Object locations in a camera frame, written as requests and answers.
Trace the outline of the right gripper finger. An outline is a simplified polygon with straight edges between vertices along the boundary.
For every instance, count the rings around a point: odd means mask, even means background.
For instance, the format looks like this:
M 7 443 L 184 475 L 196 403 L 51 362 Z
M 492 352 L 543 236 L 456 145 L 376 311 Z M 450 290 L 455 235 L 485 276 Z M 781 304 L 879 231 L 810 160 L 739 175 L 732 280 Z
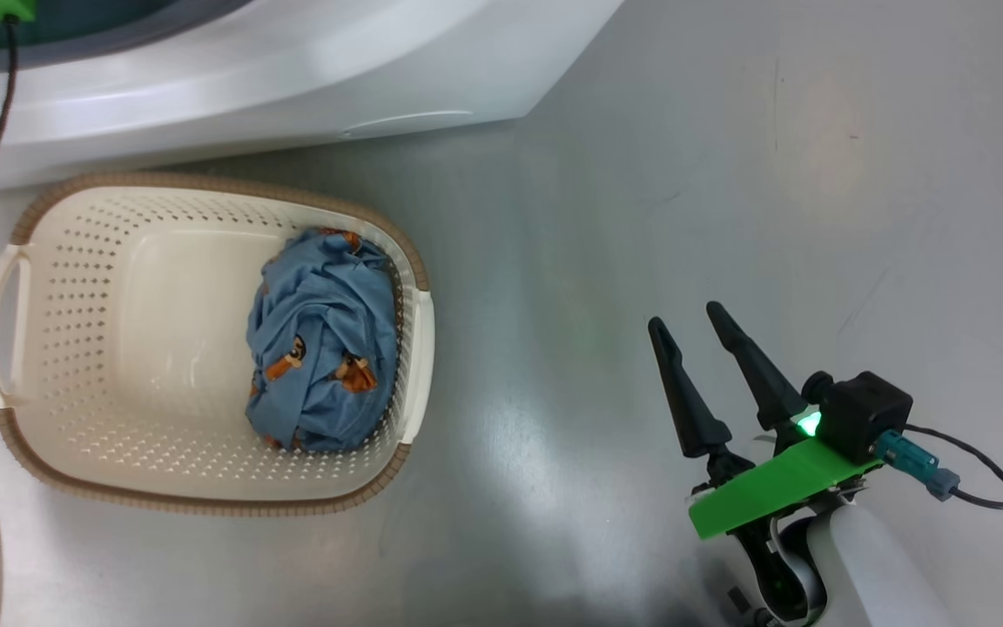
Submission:
M 668 327 L 661 318 L 653 317 L 648 321 L 648 333 L 682 455 L 701 459 L 727 451 L 731 432 L 713 416 L 686 374 L 683 354 Z
M 737 368 L 757 405 L 757 424 L 772 431 L 801 415 L 809 406 L 763 349 L 741 329 L 719 301 L 707 303 L 707 314 L 719 342 L 735 357 Z

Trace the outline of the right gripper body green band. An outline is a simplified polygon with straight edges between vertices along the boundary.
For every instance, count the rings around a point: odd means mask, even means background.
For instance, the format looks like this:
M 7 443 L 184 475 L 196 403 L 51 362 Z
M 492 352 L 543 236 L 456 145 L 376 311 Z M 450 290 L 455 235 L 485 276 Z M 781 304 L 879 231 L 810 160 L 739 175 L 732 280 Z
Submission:
M 815 624 L 827 610 L 828 592 L 811 554 L 811 526 L 846 504 L 879 465 L 853 464 L 815 437 L 756 467 L 720 448 L 708 461 L 710 480 L 694 493 L 689 519 L 704 541 L 737 541 L 764 610 L 778 624 Z

